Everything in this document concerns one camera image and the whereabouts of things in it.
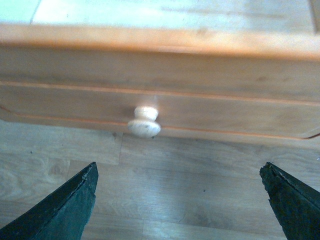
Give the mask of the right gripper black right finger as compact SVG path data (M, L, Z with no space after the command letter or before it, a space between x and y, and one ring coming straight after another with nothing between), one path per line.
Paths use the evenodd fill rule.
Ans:
M288 240L320 238L320 193L271 162L259 174Z

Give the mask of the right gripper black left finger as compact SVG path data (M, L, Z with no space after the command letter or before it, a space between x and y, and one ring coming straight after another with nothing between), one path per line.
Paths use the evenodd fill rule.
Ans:
M0 230L2 240L79 240L96 202L98 168L90 163Z

